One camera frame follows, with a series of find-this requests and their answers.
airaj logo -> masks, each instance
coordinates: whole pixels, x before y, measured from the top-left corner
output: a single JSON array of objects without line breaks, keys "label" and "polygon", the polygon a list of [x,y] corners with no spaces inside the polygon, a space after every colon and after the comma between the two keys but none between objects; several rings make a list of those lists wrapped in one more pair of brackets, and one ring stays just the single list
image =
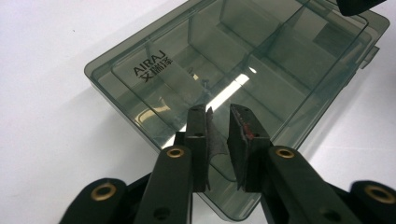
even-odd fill
[{"label": "airaj logo", "polygon": [[150,58],[136,66],[134,74],[139,78],[145,79],[146,83],[170,66],[172,62],[162,50],[158,50],[158,53],[152,54]]}]

transparent gray plastic box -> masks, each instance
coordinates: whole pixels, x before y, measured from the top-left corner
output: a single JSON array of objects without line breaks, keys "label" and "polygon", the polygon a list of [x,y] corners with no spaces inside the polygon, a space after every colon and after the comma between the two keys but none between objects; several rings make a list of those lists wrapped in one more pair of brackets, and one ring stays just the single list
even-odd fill
[{"label": "transparent gray plastic box", "polygon": [[[190,0],[90,62],[92,85],[158,150],[207,104],[225,142],[229,106],[249,107],[275,145],[298,146],[389,21],[343,17],[332,1]],[[224,219],[248,217],[259,194],[236,190],[230,158],[210,166],[203,199]]]}]

white background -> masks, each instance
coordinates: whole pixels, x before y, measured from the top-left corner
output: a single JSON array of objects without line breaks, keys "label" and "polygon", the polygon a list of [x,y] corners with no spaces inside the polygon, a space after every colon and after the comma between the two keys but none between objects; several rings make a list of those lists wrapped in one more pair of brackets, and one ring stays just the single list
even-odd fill
[{"label": "white background", "polygon": [[[0,220],[57,223],[93,180],[132,183],[157,154],[91,86],[84,66],[184,0],[0,1]],[[396,24],[396,2],[374,11]],[[322,177],[396,189],[396,28],[306,139]],[[261,223],[256,208],[244,223]],[[194,197],[193,223],[223,223]]]}]

brass screw insert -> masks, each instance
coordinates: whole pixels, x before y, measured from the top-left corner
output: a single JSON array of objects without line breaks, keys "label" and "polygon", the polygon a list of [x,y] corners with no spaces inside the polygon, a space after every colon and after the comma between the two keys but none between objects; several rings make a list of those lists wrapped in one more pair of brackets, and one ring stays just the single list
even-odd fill
[{"label": "brass screw insert", "polygon": [[289,149],[285,149],[285,148],[280,148],[276,150],[276,155],[285,158],[285,159],[290,159],[294,157],[294,153],[289,150]]},{"label": "brass screw insert", "polygon": [[104,201],[111,198],[116,191],[116,186],[107,182],[96,187],[91,193],[91,198],[97,202]]},{"label": "brass screw insert", "polygon": [[172,148],[169,151],[167,151],[166,154],[170,158],[179,158],[184,155],[184,150],[180,148]]},{"label": "brass screw insert", "polygon": [[368,185],[364,188],[364,192],[381,203],[396,203],[395,196],[379,186]]}]

black plastic part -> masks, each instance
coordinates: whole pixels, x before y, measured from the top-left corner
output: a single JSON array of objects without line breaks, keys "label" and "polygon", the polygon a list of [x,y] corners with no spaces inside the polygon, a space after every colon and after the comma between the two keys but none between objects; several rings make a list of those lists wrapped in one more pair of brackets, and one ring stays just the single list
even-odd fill
[{"label": "black plastic part", "polygon": [[277,193],[272,195],[263,193],[261,203],[268,224],[289,223],[289,212]]},{"label": "black plastic part", "polygon": [[184,146],[184,136],[183,132],[176,132],[174,146]]},{"label": "black plastic part", "polygon": [[128,186],[128,194],[127,201],[129,204],[129,210],[126,217],[123,218],[123,221],[119,223],[133,223],[134,218],[139,210],[140,202],[142,201],[143,194],[145,193],[146,186],[149,182],[149,178],[151,177],[151,173],[141,177],[136,180],[134,183]]},{"label": "black plastic part", "polygon": [[350,190],[351,208],[364,223],[395,223],[396,192],[374,181],[358,181]]},{"label": "black plastic part", "polygon": [[337,0],[341,14],[344,16],[358,15],[386,0]]},{"label": "black plastic part", "polygon": [[120,223],[129,209],[126,194],[125,183],[118,179],[96,180],[85,187],[70,204],[60,223]]},{"label": "black plastic part", "polygon": [[134,224],[191,223],[191,203],[191,151],[167,147],[157,159]]},{"label": "black plastic part", "polygon": [[209,147],[205,109],[205,105],[196,105],[190,108],[184,136],[184,146],[188,147],[192,153],[194,192],[204,192],[208,178]]},{"label": "black plastic part", "polygon": [[361,223],[297,150],[271,147],[266,153],[265,181],[274,184],[288,223]]},{"label": "black plastic part", "polygon": [[253,112],[241,105],[230,106],[230,128],[227,140],[238,188],[261,192],[261,164],[264,150],[272,143],[267,131]]}]

